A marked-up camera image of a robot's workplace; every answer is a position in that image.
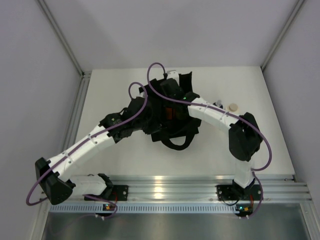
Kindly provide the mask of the orange bottle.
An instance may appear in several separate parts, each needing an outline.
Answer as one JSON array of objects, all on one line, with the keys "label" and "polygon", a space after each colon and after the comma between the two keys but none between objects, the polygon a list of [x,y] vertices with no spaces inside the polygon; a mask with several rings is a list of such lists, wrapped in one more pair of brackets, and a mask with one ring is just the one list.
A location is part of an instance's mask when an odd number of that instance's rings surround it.
[{"label": "orange bottle", "polygon": [[175,109],[172,107],[166,107],[165,108],[165,117],[168,121],[172,121],[175,119]]}]

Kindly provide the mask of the black canvas bag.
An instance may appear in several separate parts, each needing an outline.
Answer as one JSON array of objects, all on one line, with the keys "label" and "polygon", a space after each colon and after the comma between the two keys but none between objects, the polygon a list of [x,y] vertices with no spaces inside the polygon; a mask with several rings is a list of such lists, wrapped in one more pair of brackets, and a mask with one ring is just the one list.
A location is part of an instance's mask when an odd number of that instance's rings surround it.
[{"label": "black canvas bag", "polygon": [[[162,142],[166,147],[182,151],[191,144],[194,136],[199,133],[201,120],[191,117],[186,104],[166,100],[158,96],[151,88],[160,94],[160,80],[153,79],[150,85],[145,85],[151,116],[147,125],[142,129],[151,136],[153,142]],[[198,95],[193,92],[192,73],[179,73],[179,86],[184,96],[179,101],[194,100]],[[175,119],[167,120],[165,108],[175,109]]]}]

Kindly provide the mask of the beige cream jar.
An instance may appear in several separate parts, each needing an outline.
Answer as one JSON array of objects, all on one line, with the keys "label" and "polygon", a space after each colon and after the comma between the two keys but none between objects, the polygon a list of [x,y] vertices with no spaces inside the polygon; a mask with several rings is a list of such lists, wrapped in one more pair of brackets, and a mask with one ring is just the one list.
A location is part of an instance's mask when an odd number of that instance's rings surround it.
[{"label": "beige cream jar", "polygon": [[240,110],[239,106],[236,103],[230,103],[225,109],[231,113],[238,113]]}]

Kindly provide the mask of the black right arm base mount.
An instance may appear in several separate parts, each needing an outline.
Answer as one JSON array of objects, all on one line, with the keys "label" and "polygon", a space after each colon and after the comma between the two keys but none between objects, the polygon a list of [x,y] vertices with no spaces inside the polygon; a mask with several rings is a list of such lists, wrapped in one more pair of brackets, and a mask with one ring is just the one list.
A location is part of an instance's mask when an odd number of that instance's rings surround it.
[{"label": "black right arm base mount", "polygon": [[254,201],[261,199],[262,190],[258,184],[251,187],[242,188],[232,184],[220,184],[216,186],[219,201],[249,201],[253,197]]}]

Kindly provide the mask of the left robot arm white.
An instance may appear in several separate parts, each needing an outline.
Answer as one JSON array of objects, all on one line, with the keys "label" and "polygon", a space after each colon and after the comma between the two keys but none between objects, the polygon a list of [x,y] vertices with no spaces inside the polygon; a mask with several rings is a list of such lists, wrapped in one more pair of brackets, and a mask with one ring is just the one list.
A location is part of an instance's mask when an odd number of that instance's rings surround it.
[{"label": "left robot arm white", "polygon": [[76,175],[88,160],[136,131],[149,127],[153,110],[149,97],[141,93],[133,98],[128,107],[120,112],[108,114],[85,137],[64,152],[46,160],[35,162],[36,184],[41,186],[46,199],[58,205],[70,197],[108,200],[114,185],[104,173]]}]

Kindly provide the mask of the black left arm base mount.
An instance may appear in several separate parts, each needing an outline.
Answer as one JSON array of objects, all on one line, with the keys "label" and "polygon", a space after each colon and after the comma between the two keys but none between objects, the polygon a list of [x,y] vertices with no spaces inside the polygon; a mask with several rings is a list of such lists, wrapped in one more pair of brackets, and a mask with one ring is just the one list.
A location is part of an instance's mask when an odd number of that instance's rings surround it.
[{"label": "black left arm base mount", "polygon": [[107,200],[107,201],[122,201],[126,202],[128,200],[128,193],[129,193],[129,186],[128,185],[114,185],[113,188],[107,188],[107,190],[104,190],[102,194],[100,195],[92,195],[90,194],[89,197],[85,196],[85,201],[94,201],[92,197],[101,200]]}]

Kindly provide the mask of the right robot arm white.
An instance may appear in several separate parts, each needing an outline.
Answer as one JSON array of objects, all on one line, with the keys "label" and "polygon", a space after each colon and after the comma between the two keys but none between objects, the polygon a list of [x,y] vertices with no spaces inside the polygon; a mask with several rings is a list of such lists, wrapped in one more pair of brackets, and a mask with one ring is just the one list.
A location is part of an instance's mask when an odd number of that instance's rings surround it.
[{"label": "right robot arm white", "polygon": [[216,103],[209,104],[202,97],[192,91],[192,84],[183,87],[184,77],[172,70],[163,74],[160,84],[162,93],[159,97],[174,103],[172,108],[175,116],[188,116],[204,121],[228,134],[228,148],[232,156],[238,160],[232,181],[232,192],[244,199],[251,193],[255,183],[252,173],[252,156],[260,149],[264,136],[261,134],[255,117],[247,112],[244,115],[233,114]]}]

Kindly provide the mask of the small clear-cap bottle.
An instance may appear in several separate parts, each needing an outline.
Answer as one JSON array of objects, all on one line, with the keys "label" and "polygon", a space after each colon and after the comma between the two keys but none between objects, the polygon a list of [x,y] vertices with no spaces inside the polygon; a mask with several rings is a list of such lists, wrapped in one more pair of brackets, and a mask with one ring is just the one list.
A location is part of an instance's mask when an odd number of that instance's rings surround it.
[{"label": "small clear-cap bottle", "polygon": [[216,102],[213,103],[214,106],[218,107],[218,108],[223,108],[223,104],[222,101],[219,99]]}]

